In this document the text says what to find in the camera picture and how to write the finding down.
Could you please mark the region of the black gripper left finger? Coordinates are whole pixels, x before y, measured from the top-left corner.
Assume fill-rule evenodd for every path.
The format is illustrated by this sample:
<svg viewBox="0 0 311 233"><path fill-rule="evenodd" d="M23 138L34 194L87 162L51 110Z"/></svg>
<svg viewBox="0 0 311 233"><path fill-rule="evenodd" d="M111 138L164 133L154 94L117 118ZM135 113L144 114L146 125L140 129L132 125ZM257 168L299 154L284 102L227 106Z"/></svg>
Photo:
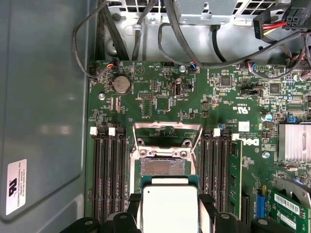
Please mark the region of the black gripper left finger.
<svg viewBox="0 0 311 233"><path fill-rule="evenodd" d="M138 208L141 194L131 194L126 212L114 213L109 220L100 223L93 217L83 217L67 226L63 233L140 233Z"/></svg>

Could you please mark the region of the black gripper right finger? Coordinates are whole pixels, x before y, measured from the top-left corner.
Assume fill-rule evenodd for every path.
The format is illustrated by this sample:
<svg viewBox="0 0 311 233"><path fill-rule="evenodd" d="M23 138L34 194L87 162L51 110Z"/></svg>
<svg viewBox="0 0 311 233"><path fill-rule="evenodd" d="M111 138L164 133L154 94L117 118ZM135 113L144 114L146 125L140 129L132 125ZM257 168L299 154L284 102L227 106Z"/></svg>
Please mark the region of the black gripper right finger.
<svg viewBox="0 0 311 233"><path fill-rule="evenodd" d="M290 233L285 226L269 219L255 218L249 225L235 215L221 212L214 207L214 198L209 194L199 195L200 233Z"/></svg>

